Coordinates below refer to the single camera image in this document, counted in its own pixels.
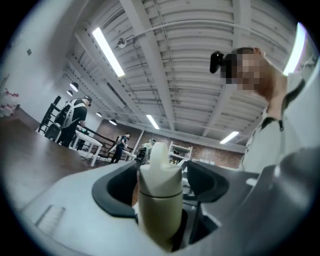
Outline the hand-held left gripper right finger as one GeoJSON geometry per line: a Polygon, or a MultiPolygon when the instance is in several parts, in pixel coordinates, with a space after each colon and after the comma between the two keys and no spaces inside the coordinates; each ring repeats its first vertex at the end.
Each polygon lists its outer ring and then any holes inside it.
{"type": "Polygon", "coordinates": [[[178,256],[278,256],[294,248],[318,198],[318,149],[305,148],[248,173],[188,162],[198,194],[189,244],[178,256]]]}

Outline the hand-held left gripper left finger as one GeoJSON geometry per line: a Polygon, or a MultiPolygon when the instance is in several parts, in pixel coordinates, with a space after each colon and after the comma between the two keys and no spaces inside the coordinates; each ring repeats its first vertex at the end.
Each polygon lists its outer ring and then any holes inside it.
{"type": "Polygon", "coordinates": [[[23,212],[63,256],[166,256],[175,235],[175,166],[128,161],[72,174],[23,212]]]}

